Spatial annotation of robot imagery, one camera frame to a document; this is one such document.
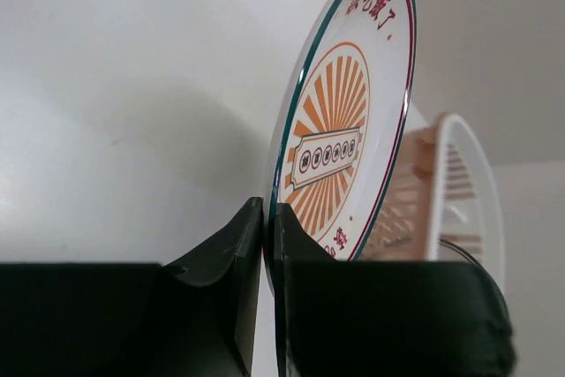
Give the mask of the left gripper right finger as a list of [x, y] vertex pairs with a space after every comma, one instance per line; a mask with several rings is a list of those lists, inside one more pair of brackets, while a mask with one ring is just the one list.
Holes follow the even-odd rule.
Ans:
[[281, 376], [509, 376], [503, 296], [454, 261], [339, 261], [277, 207], [269, 268]]

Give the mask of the plate with orange sunburst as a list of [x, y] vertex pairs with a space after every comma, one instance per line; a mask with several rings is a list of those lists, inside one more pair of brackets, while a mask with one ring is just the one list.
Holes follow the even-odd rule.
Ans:
[[299, 53], [267, 160], [263, 252], [290, 206], [338, 260], [356, 260], [392, 177], [410, 106], [415, 0], [328, 0]]

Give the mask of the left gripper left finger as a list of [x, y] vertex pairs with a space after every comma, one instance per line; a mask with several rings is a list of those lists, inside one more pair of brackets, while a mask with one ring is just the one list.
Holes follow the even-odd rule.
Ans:
[[248, 376], [262, 201], [169, 264], [1, 266], [4, 376]]

